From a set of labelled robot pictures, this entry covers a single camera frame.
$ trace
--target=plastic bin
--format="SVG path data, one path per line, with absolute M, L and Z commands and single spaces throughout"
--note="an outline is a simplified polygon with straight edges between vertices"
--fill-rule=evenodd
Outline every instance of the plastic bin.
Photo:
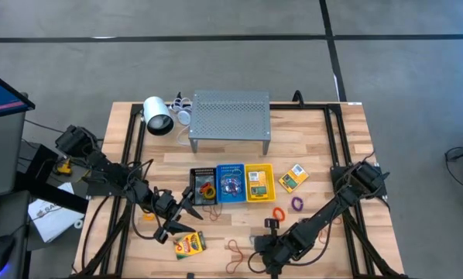
M 251 171 L 264 171 L 266 173 L 266 188 L 267 196 L 264 198 L 257 198 L 252 195 L 250 188 L 249 172 Z M 273 176 L 272 164 L 246 164 L 245 165 L 245 179 L 247 180 L 247 202 L 274 202 L 276 200 L 275 193 L 275 178 Z
M 195 195 L 192 196 L 193 205 L 216 205 L 216 196 L 214 199 L 205 199 L 204 195 L 199 192 L 202 184 L 209 182 L 216 189 L 216 169 L 213 167 L 202 167 L 190 169 L 190 186 L 194 189 Z
M 216 195 L 218 203 L 232 203 L 247 201 L 247 185 L 245 184 L 244 164 L 222 164 L 216 166 Z

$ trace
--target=concrete floor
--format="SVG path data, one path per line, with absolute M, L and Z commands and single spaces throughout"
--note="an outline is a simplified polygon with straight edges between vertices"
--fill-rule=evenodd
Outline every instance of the concrete floor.
M 463 0 L 328 0 L 334 34 L 463 33 Z M 0 37 L 324 34 L 318 1 L 0 0 Z M 363 102 L 388 180 L 406 273 L 463 278 L 463 188 L 444 167 L 463 145 L 463 40 L 337 41 L 347 99 Z M 114 101 L 196 89 L 338 99 L 326 42 L 0 44 L 0 77 L 30 93 L 27 118 L 102 136 Z M 26 125 L 24 138 L 57 134 Z M 463 180 L 463 160 L 451 165 Z M 66 276 L 79 231 L 33 253 L 31 278 Z

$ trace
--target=wooden tabletop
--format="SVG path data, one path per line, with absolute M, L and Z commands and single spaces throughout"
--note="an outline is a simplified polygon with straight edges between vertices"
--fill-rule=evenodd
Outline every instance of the wooden tabletop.
M 111 161 L 119 162 L 122 158 L 131 106 L 131 102 L 113 103 L 102 148 Z M 362 160 L 372 152 L 372 142 L 364 109 L 362 105 L 345 103 L 341 104 L 341 108 L 352 160 L 354 162 Z M 335 123 L 334 131 L 340 162 L 343 162 L 334 115 L 332 122 Z M 135 133 L 139 130 L 139 124 L 140 121 L 135 124 Z M 189 169 L 193 167 L 215 167 L 217 164 L 229 163 L 270 163 L 273 164 L 276 180 L 276 201 L 225 204 L 222 207 L 221 216 L 215 222 L 209 219 L 209 214 L 203 212 L 201 207 L 196 207 L 196 209 L 202 214 L 204 220 L 198 220 L 186 213 L 182 214 L 180 222 L 196 230 L 201 230 L 207 244 L 207 249 L 204 252 L 183 260 L 177 260 L 172 240 L 184 236 L 184 233 L 171 236 L 169 241 L 162 245 L 154 240 L 140 239 L 130 228 L 123 277 L 185 277 L 188 272 L 195 273 L 197 278 L 268 277 L 267 274 L 254 274 L 247 267 L 247 259 L 254 252 L 250 236 L 268 233 L 268 230 L 263 228 L 264 219 L 272 217 L 273 208 L 276 206 L 283 208 L 286 212 L 286 220 L 280 223 L 280 233 L 282 233 L 299 218 L 312 216 L 333 197 L 329 175 L 329 168 L 332 165 L 331 153 L 323 112 L 320 110 L 272 110 L 272 136 L 267 156 L 262 155 L 260 142 L 250 141 L 200 140 L 198 153 L 194 154 L 189 146 L 181 146 L 176 141 L 176 136 L 182 128 L 178 124 L 175 130 L 166 136 L 158 137 L 149 133 L 146 134 L 142 149 L 142 162 L 151 158 L 154 159 L 154 164 L 148 175 L 150 187 L 171 189 L 176 200 L 179 201 L 182 190 L 189 184 Z M 186 133 L 181 136 L 181 140 L 187 140 Z M 135 142 L 136 136 L 133 137 L 129 161 L 135 152 Z M 376 159 L 372 157 L 368 161 L 375 162 Z M 277 180 L 294 164 L 300 164 L 310 177 L 295 192 L 288 194 Z M 301 213 L 295 212 L 291 208 L 290 202 L 294 196 L 304 200 L 304 210 Z M 81 266 L 81 251 L 85 233 L 101 200 L 102 198 L 94 198 L 89 202 L 74 264 L 78 270 Z M 94 222 L 87 243 L 87 260 L 94 256 L 105 240 L 111 205 L 112 198 L 106 202 Z M 402 262 L 388 209 L 379 201 L 371 200 L 362 201 L 362 210 L 372 244 L 391 268 L 402 273 Z M 328 250 L 318 262 L 307 267 L 285 266 L 280 278 L 352 277 L 345 233 L 343 225 L 340 225 L 339 221 L 334 222 Z M 151 236 L 157 227 L 155 221 L 146 221 L 142 218 L 142 212 L 139 208 L 135 212 L 135 223 L 139 231 L 147 236 Z M 360 269 L 363 273 L 365 268 L 363 267 L 362 248 L 357 238 L 355 236 L 354 238 Z M 227 247 L 227 243 L 231 239 L 238 243 L 244 260 L 238 265 L 236 272 L 227 274 L 226 265 L 233 260 L 240 260 L 240 255 Z M 318 238 L 314 248 L 300 262 L 314 259 L 324 246 L 321 243 L 323 240 L 324 236 L 321 237 L 321 241 Z M 118 242 L 113 246 L 109 273 L 113 273 L 115 270 L 117 252 Z M 252 259 L 252 267 L 256 270 L 264 268 L 260 257 L 256 256 Z

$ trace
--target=black tray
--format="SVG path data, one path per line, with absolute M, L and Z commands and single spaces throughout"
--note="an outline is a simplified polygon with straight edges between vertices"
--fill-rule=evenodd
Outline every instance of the black tray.
M 218 203 L 216 197 L 212 200 L 208 200 L 199 192 L 201 185 L 205 182 L 211 182 L 211 185 L 216 189 L 216 168 L 202 167 L 190 169 L 190 186 L 194 189 L 195 193 L 195 195 L 192 196 L 193 205 L 216 205 Z

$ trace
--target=yellow crayon box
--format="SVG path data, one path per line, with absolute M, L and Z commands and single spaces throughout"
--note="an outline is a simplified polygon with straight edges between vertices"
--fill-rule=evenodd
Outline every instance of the yellow crayon box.
M 193 232 L 180 239 L 173 241 L 177 260 L 184 259 L 206 250 L 206 242 L 202 232 Z

